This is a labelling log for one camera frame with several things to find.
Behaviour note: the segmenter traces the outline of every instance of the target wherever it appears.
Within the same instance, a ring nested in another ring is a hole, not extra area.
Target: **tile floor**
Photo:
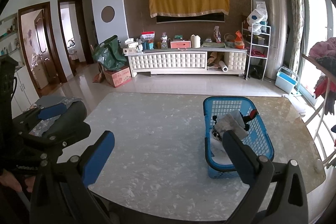
[[[83,99],[88,114],[110,92],[239,95],[278,97],[284,91],[274,84],[257,79],[244,80],[234,75],[156,75],[139,73],[129,83],[113,88],[106,81],[92,83],[98,73],[96,64],[87,66],[58,88],[54,94]]]

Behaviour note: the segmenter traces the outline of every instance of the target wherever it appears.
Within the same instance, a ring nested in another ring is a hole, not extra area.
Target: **clothes drying rack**
[[[317,61],[313,57],[307,56],[303,53],[301,53],[301,57],[304,58],[305,60],[309,61],[310,63],[312,63],[318,70],[323,72],[326,75],[326,77],[328,78],[327,89],[325,91],[325,99],[324,99],[323,103],[316,109],[316,111],[312,114],[312,116],[310,116],[310,118],[305,122],[305,125],[307,126],[314,119],[314,117],[316,115],[320,116],[320,122],[319,122],[319,125],[317,126],[317,129],[316,129],[314,137],[313,137],[313,140],[318,138],[319,141],[320,141],[319,130],[320,130],[322,122],[324,122],[323,121],[324,109],[325,109],[327,97],[328,97],[328,94],[329,94],[329,91],[330,91],[330,83],[333,82],[334,84],[336,84],[336,77],[330,71],[328,71],[326,68],[324,68],[319,63],[317,63]],[[332,135],[331,130],[327,127],[327,125],[325,123],[324,123],[324,125],[327,128],[332,140],[335,142],[335,138]],[[336,159],[332,159],[336,155],[336,150],[334,150],[334,152],[332,152],[328,157],[326,156],[324,149],[323,149],[323,152],[324,152],[323,154],[325,156],[325,160],[322,161],[323,168],[324,167],[329,168],[331,165],[336,165]],[[320,165],[320,167],[322,167],[321,163],[316,163],[316,168],[318,168],[318,165]]]
[[[247,70],[246,70],[246,75],[245,75],[245,79],[247,80],[248,79],[248,75],[249,75],[249,70],[250,70],[250,64],[251,64],[251,58],[258,58],[258,59],[264,59],[265,60],[265,65],[264,65],[264,72],[262,74],[262,81],[264,80],[264,77],[265,77],[265,72],[266,72],[266,65],[267,65],[267,61],[268,61],[268,54],[269,54],[269,41],[270,41],[270,37],[271,37],[271,26],[268,26],[268,25],[263,25],[261,29],[264,29],[265,32],[261,32],[260,34],[258,35],[265,35],[265,40],[266,38],[268,38],[266,44],[264,43],[263,45],[261,44],[255,44],[253,43],[253,35],[257,35],[256,32],[253,32],[253,31],[250,31],[249,29],[245,29],[244,28],[244,22],[241,23],[241,34],[244,34],[244,32],[249,32],[251,34],[251,40],[248,41],[246,39],[244,39],[244,42],[246,42],[247,44],[250,45],[250,51],[247,51],[247,56],[249,58],[249,62],[248,62],[248,65],[247,65]],[[252,55],[252,46],[259,46],[259,47],[265,47],[266,48],[266,53],[264,53],[264,55],[266,57],[261,57],[261,56],[253,56]]]

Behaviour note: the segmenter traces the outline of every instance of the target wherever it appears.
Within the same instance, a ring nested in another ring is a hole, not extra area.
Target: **blue laundry basket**
[[[205,159],[208,163],[208,175],[213,179],[237,177],[235,167],[231,165],[221,165],[212,159],[214,156],[210,146],[210,130],[215,125],[213,115],[224,115],[234,110],[239,110],[243,116],[247,116],[256,109],[253,102],[245,97],[213,96],[203,101],[203,111],[205,119]],[[243,143],[250,146],[256,155],[265,155],[270,160],[274,159],[274,148],[266,132],[265,125],[257,115],[248,122],[250,129],[248,136],[243,139]]]

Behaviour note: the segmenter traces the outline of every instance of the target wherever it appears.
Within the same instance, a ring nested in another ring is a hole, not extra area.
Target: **blue gripper pad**
[[[57,104],[54,106],[46,107],[41,109],[40,113],[37,115],[38,119],[46,120],[58,115],[66,113],[67,106],[65,104]]]
[[[90,158],[86,161],[82,171],[82,182],[85,187],[96,182],[100,172],[102,171],[107,159],[115,145],[115,138],[111,131],[105,131],[105,136],[101,136],[102,140],[98,140],[100,144],[97,145]]]

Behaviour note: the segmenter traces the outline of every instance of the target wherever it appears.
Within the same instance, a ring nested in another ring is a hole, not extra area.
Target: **yellow cloth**
[[[212,13],[228,15],[230,0],[149,0],[151,17],[191,17]]]

